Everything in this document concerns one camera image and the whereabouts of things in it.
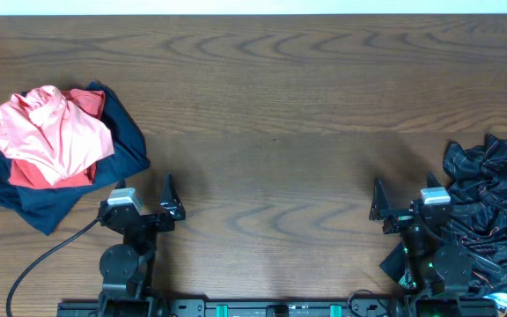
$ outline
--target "pink cloth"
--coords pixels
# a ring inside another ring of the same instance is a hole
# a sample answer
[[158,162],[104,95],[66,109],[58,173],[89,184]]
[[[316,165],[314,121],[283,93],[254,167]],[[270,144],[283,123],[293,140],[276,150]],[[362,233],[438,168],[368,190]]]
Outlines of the pink cloth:
[[13,159],[10,183],[31,188],[71,186],[72,180],[74,186],[92,184],[94,167],[87,169],[114,153],[111,131],[97,119],[103,105],[102,92],[60,92],[51,85],[26,97],[13,94],[0,106],[0,150]]

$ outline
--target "navy blue cloth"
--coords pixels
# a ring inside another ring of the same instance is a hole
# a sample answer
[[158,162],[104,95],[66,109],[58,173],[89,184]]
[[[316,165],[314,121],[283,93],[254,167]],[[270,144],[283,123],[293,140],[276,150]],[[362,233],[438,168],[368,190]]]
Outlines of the navy blue cloth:
[[15,210],[27,223],[49,235],[81,196],[132,176],[150,166],[143,135],[114,92],[101,83],[85,90],[106,94],[101,120],[111,130],[114,155],[97,162],[91,186],[58,189],[31,189],[11,185],[11,160],[0,152],[0,206]]

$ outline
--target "black garment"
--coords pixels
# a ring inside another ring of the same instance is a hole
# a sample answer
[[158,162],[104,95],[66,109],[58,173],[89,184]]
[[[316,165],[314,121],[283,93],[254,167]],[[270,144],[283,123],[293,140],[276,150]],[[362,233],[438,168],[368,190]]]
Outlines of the black garment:
[[13,186],[7,181],[11,160],[0,152],[0,206],[14,209],[27,223],[47,235],[62,221],[81,196],[150,166],[142,133],[114,92],[100,83],[91,83],[86,90],[105,92],[105,108],[101,120],[111,130],[114,143],[114,154],[97,162],[93,185],[58,189]]
[[[442,228],[444,238],[507,269],[507,141],[486,135],[484,145],[469,150],[451,143],[444,170],[454,181],[448,188],[454,219]],[[381,265],[396,282],[408,268],[392,259],[403,257],[398,246]],[[507,276],[475,262],[469,286],[480,296],[507,292]]]

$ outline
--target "wood grain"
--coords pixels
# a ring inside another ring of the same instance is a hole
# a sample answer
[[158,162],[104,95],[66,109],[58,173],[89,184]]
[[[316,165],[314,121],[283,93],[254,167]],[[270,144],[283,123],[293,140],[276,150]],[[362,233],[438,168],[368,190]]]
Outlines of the wood grain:
[[[146,137],[149,210],[166,171],[188,219],[160,239],[155,285],[211,298],[395,291],[397,244],[367,220],[382,175],[405,205],[448,140],[507,137],[507,16],[0,18],[0,104],[40,85],[113,88]],[[0,208],[0,316],[38,255],[89,223],[106,188],[46,237]],[[18,288],[17,316],[96,298],[93,228]]]

